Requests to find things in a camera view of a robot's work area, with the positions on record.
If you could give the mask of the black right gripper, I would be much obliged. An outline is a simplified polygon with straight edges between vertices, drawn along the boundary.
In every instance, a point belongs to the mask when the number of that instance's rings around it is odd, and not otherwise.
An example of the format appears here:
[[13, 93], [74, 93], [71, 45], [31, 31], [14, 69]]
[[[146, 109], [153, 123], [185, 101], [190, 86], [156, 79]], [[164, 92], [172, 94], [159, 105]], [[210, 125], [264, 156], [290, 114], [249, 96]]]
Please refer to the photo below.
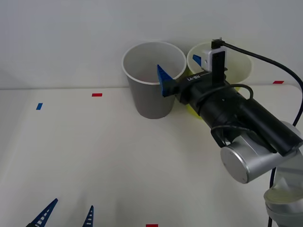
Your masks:
[[[193, 54], [192, 59], [203, 68], [202, 58]], [[191, 76], [187, 76], [179, 80], [174, 80], [168, 73], [157, 65], [157, 74], [161, 86], [163, 97], [176, 95], [176, 99], [185, 105], [190, 105], [193, 109], [198, 109], [201, 102], [206, 100], [202, 95], [217, 87], [230, 85], [226, 80], [223, 84], [213, 85], [213, 77], [211, 72], [200, 72]]]

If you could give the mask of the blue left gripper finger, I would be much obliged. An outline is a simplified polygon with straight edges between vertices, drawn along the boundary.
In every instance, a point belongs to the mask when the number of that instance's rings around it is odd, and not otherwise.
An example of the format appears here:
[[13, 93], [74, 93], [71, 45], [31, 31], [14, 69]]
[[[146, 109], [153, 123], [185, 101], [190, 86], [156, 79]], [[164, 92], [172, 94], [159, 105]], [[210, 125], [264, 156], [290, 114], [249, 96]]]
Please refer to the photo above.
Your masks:
[[89, 209], [89, 212], [85, 218], [82, 227], [93, 227], [93, 221], [94, 221], [94, 206], [92, 205]]
[[58, 199], [55, 198], [43, 211], [39, 213], [36, 218], [30, 222], [26, 227], [45, 227]]

